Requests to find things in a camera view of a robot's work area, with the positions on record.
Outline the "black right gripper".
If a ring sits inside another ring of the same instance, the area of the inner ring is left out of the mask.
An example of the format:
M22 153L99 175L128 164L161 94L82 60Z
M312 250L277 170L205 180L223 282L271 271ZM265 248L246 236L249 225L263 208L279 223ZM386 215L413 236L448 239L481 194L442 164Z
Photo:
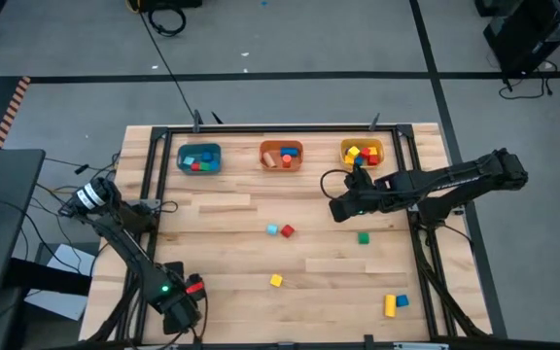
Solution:
M379 211L380 202L385 194L385 192L377 189L366 188L351 190L350 193L352 197L342 195L331 200L332 217L337 223L342 223L352 216Z

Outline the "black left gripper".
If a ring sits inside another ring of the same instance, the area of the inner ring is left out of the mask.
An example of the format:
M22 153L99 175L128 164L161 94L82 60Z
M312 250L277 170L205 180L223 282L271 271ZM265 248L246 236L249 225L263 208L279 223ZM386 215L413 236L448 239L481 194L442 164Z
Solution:
M196 302L184 294L168 297L162 304L162 310L167 318L170 319L165 321L166 334L190 333L201 319L201 313ZM181 329L177 323L188 325L183 326Z

